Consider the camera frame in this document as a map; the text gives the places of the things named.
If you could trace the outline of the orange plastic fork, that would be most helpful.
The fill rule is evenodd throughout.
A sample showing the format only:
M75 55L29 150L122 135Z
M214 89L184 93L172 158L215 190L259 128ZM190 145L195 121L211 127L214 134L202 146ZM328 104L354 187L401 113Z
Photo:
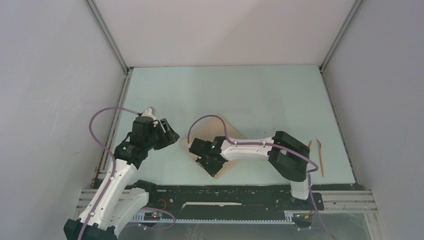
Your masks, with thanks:
M319 156L319 160L320 160L321 176L324 178L325 177L325 171L324 171L324 159L323 159L323 145L322 145L322 142L319 139L316 139L316 142L318 144L318 156Z

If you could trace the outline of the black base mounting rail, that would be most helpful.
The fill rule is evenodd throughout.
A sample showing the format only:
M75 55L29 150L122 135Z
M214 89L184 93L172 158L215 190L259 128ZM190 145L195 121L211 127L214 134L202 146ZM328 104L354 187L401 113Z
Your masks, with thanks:
M147 203L179 221L284 221L288 213L324 210L320 193L307 200L289 185L158 185Z

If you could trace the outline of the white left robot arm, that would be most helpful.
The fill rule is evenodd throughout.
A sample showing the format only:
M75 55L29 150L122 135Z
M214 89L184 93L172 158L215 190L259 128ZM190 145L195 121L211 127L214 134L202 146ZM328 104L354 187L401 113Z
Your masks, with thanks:
M157 119L155 113L153 107L137 113L132 130L114 152L104 147L111 156L105 179L77 219L65 223L63 231L68 240L116 240L139 210L156 206L157 185L143 180L135 182L128 197L119 201L149 151L166 148L180 138L168 121Z

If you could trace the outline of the aluminium corner frame post right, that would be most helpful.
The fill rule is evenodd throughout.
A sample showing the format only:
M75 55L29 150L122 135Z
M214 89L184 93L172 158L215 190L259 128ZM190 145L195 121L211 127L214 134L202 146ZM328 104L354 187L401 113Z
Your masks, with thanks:
M326 55L324 56L320 66L319 70L321 73L324 73L327 66L329 65L333 55L335 54L337 48L339 47L340 43L342 42L344 36L348 32L350 26L354 22L356 16L358 15L363 3L365 0L355 0L352 7L350 8L346 18L344 19L339 31L337 32L334 40L332 41L330 48L328 49Z

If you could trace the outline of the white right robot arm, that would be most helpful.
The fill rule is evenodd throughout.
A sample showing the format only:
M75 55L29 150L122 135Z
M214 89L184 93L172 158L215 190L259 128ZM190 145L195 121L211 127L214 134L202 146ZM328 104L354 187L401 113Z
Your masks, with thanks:
M189 153L211 177L216 177L226 164L241 160L263 160L290 182L291 204L304 209L311 202L308 165L310 150L307 145L284 131L276 131L263 139L236 139L216 136L213 140L194 138L188 145Z

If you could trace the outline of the beige cloth napkin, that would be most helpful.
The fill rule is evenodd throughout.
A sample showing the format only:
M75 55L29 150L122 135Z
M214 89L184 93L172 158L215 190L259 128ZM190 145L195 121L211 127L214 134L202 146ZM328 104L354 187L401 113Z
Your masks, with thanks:
M235 139L246 139L246 137L240 133L235 127L233 127L228 121L223 119L228 136L230 138ZM224 136L224 127L221 123L221 121L217 118L212 118L208 121L206 121L204 124L202 124L199 128L196 130L192 129L190 131L190 140L192 141L194 138L199 138L201 140L205 141L213 141L214 137L218 136ZM187 137L184 137L180 140L180 146L181 148L188 154L188 156L196 163L197 156L189 152L189 144L187 143ZM231 168L233 168L237 164L238 160L232 161L231 163L224 163L221 170L217 172L213 176L214 179L219 179L222 177L226 172L228 172Z

